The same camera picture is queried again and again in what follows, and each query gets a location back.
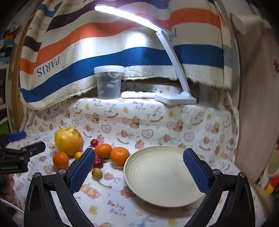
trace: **clear plastic container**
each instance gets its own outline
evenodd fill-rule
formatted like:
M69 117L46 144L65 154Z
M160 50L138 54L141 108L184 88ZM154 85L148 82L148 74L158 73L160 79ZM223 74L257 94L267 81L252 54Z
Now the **clear plastic container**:
M94 68L99 99L120 98L121 77L125 68L120 65L103 65Z

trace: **cream plate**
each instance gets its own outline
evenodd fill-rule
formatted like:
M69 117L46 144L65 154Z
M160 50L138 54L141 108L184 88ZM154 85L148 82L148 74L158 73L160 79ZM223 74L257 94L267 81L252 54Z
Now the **cream plate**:
M201 198L183 162L183 149L152 146L132 154L124 165L130 189L143 200L162 207L181 207Z

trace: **striped cloth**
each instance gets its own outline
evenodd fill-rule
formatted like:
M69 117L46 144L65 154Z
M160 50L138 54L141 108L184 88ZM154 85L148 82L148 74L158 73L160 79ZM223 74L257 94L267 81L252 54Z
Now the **striped cloth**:
M178 79L155 32L97 12L105 4L172 31L187 78L230 89L232 49L226 21L213 0L44 0L27 32L20 60L21 101L43 109L97 84L94 67L122 65L123 79Z

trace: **white remote control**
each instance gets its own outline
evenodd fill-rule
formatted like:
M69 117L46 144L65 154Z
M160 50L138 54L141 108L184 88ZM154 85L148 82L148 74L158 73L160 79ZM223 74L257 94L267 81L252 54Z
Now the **white remote control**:
M142 92L142 91L124 91L121 98L154 98L155 92Z

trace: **orange stripe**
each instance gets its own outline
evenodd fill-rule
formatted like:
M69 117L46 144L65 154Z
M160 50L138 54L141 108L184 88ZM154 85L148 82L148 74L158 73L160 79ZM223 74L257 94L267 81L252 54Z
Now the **orange stripe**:
M138 14L158 25L171 30L171 28L177 24L187 23L187 22L196 22L196 23L207 23L216 26L217 28L221 28L220 20L217 15L212 13L209 10L204 9L194 9L194 8L186 8L174 11L170 15L169 20L158 20L157 18L150 16L148 14Z
M169 20L158 20L157 18L147 14L141 14L140 16L143 16L157 23L168 30L171 30L174 25L186 22L208 23L220 28L219 17L211 11L204 9L180 9L172 12ZM59 55L71 44L74 44L81 39L89 37L113 36L119 34L122 31L135 27L141 27L141 25L132 21L128 21L126 19L120 19L112 23L92 22L84 24L73 30L65 38L40 49L35 63L21 58L20 71L24 71L28 74L33 74L34 68L51 60L53 57Z

